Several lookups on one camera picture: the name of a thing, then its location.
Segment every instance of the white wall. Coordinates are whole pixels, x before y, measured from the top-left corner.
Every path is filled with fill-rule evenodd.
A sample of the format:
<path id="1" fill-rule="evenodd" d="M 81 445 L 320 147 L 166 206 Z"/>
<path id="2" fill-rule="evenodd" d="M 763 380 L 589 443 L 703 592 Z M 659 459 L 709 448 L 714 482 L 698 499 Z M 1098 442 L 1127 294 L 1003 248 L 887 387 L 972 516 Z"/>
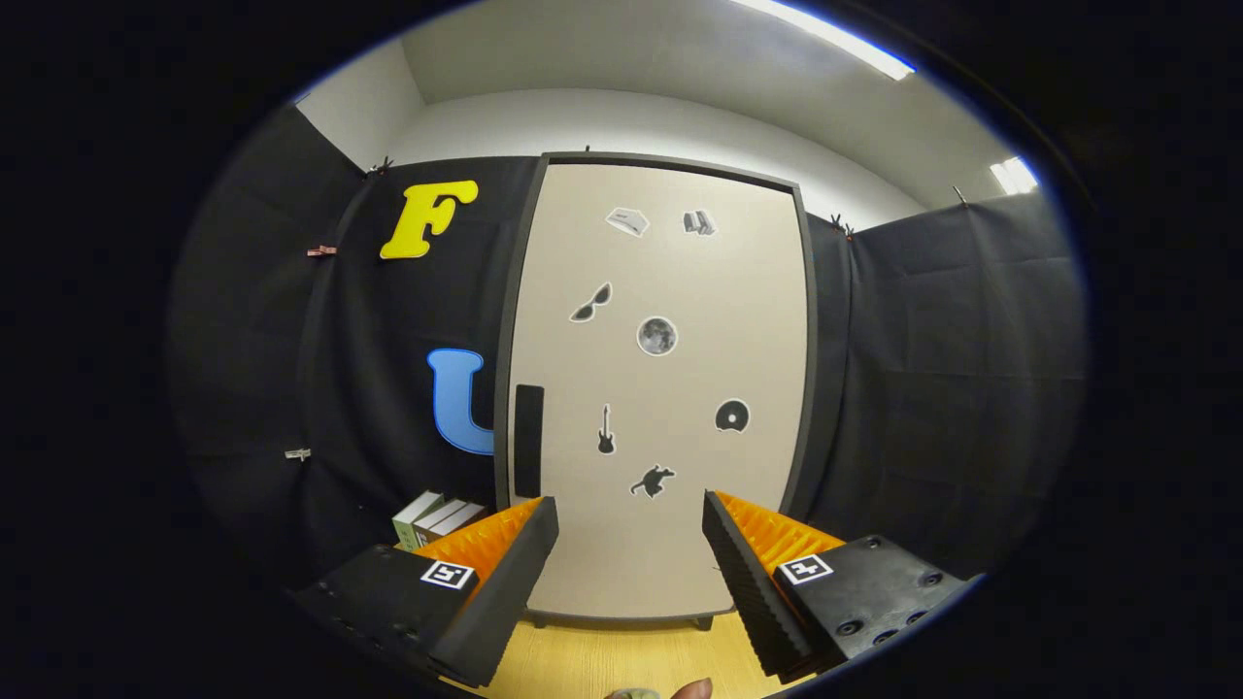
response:
<path id="1" fill-rule="evenodd" d="M 644 153 L 704 160 L 799 184 L 808 213 L 863 230 L 924 206 L 870 170 L 763 122 L 669 97 L 605 90 L 528 90 L 439 102 L 389 148 L 397 164 L 547 150 Z"/>
<path id="2" fill-rule="evenodd" d="M 384 160 L 423 108 L 399 41 L 389 41 L 316 85 L 298 109 L 355 165 Z"/>

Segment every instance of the blue letter u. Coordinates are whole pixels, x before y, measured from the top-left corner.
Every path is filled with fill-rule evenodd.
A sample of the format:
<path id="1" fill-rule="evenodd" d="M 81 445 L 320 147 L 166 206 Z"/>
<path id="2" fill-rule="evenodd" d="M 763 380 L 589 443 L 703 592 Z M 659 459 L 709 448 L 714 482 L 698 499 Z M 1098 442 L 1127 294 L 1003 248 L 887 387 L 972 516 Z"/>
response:
<path id="1" fill-rule="evenodd" d="M 492 453 L 492 430 L 470 415 L 471 383 L 484 357 L 466 350 L 433 350 L 428 354 L 434 376 L 431 408 L 436 430 L 445 442 L 471 454 Z"/>

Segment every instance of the black curtain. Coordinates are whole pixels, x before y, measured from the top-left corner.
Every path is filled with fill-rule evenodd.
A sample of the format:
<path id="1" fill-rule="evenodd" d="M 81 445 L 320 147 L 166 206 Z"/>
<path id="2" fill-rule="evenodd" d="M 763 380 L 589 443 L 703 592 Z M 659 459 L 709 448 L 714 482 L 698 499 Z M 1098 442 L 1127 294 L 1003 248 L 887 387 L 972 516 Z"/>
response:
<path id="1" fill-rule="evenodd" d="M 332 474 L 357 515 L 353 525 L 317 522 L 319 565 L 339 565 L 368 545 L 394 540 L 393 514 L 424 490 L 495 504 L 492 456 L 462 451 L 436 430 L 428 353 L 467 350 L 484 358 L 471 413 L 491 429 L 510 257 L 537 163 L 467 158 L 392 168 L 374 178 L 348 221 L 324 271 L 305 400 L 313 460 Z M 457 180 L 474 180 L 479 195 L 457 205 L 444 234 L 426 235 L 430 250 L 382 260 L 405 189 Z M 358 532 L 346 531 L 351 526 Z"/>
<path id="2" fill-rule="evenodd" d="M 851 236 L 843 408 L 809 524 L 883 534 L 956 576 L 1040 512 L 1074 438 L 1085 284 L 1039 194 Z"/>
<path id="3" fill-rule="evenodd" d="M 254 563 L 285 582 L 312 575 L 308 526 L 349 530 L 355 517 L 331 474 L 285 451 L 308 445 L 295 367 L 321 270 L 306 251 L 362 187 L 296 108 L 276 112 L 203 201 L 169 295 L 169 391 L 193 478 Z"/>

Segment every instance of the hand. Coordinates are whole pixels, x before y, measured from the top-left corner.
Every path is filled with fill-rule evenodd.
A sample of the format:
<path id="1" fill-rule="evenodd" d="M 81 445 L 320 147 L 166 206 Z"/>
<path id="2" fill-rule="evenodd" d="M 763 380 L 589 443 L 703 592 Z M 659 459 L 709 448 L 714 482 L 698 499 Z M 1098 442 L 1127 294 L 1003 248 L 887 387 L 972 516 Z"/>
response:
<path id="1" fill-rule="evenodd" d="M 620 693 L 614 692 L 608 697 L 608 699 L 655 699 L 655 697 L 656 694 L 648 689 L 630 689 Z M 679 689 L 669 699 L 711 699 L 711 697 L 712 680 L 710 678 L 704 678 Z"/>

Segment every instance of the wooden floor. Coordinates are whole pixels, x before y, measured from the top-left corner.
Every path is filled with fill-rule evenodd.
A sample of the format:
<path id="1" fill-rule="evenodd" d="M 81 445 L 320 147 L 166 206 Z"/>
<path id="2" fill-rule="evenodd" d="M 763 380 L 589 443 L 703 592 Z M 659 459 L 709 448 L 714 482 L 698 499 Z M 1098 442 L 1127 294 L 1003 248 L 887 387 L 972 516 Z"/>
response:
<path id="1" fill-rule="evenodd" d="M 710 631 L 691 622 L 623 628 L 549 622 L 536 628 L 522 621 L 488 687 L 444 682 L 490 699 L 603 699 L 635 687 L 669 699 L 677 688 L 705 677 L 712 678 L 712 699 L 759 699 L 783 689 L 759 669 L 737 612 L 715 617 Z"/>

